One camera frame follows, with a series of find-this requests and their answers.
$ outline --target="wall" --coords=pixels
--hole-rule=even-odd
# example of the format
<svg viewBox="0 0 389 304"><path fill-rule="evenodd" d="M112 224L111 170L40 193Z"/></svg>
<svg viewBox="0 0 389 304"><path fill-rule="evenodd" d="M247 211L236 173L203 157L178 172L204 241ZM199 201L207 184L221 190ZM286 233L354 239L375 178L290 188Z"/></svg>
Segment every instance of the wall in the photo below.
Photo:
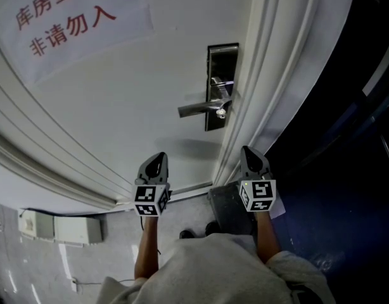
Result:
<svg viewBox="0 0 389 304"><path fill-rule="evenodd" d="M44 189L0 165L0 204L13 208L40 208L55 213L96 213L99 208Z"/></svg>

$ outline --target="white door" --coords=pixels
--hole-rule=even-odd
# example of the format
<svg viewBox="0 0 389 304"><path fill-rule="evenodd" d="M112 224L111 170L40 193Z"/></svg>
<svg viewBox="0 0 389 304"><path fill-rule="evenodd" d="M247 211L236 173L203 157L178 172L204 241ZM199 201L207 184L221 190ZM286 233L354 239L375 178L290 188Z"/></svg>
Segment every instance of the white door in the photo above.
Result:
<svg viewBox="0 0 389 304"><path fill-rule="evenodd" d="M26 98L0 78L27 117L17 125L23 136L3 118L0 131L48 168L116 200L161 151L173 190L212 183L225 129L205 132L204 115L180 119L177 107L205 101L208 46L245 44L252 0L148 2L153 34L66 66L29 85Z"/></svg>
<svg viewBox="0 0 389 304"><path fill-rule="evenodd" d="M111 200L129 198L140 164L161 151L172 190L209 186L228 170L238 136L250 140L258 127L239 133L245 115L261 121L272 112L316 2L148 0L151 35L90 54L36 84L22 82L0 37L0 133L46 168ZM239 44L231 114L225 128L206 132L204 115L179 118L177 108L205 101L208 46L229 43ZM253 105L256 114L247 107L271 59L275 70L266 67L266 98Z"/></svg>

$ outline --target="black shoe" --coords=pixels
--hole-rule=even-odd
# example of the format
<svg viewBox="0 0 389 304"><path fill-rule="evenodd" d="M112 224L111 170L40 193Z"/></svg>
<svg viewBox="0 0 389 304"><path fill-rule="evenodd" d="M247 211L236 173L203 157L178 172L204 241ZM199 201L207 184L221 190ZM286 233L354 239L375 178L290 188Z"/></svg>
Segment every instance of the black shoe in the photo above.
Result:
<svg viewBox="0 0 389 304"><path fill-rule="evenodd" d="M205 233L206 233L206 236L209 236L213 233L221 233L220 225L216 221L210 222L206 226Z"/></svg>
<svg viewBox="0 0 389 304"><path fill-rule="evenodd" d="M194 239L194 238L195 238L195 236L193 235L193 233L188 231L188 230L183 230L179 234L179 239Z"/></svg>

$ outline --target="sign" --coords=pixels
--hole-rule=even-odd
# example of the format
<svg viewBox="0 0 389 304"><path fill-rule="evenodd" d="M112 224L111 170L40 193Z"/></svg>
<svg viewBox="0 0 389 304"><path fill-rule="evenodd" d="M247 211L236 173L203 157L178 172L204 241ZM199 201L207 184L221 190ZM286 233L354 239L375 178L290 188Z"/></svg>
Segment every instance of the sign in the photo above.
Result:
<svg viewBox="0 0 389 304"><path fill-rule="evenodd" d="M0 44L26 85L152 33L148 0L8 0L0 8Z"/></svg>

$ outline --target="door lock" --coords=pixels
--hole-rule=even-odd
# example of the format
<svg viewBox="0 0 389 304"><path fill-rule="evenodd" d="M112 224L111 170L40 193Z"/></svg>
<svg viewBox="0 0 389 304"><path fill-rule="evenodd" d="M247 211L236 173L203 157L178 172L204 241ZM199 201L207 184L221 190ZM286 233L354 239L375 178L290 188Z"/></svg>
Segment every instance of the door lock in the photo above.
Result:
<svg viewBox="0 0 389 304"><path fill-rule="evenodd" d="M208 48L207 98L204 103L178 107L179 116L206 114L205 130L223 128L231 105L238 44Z"/></svg>

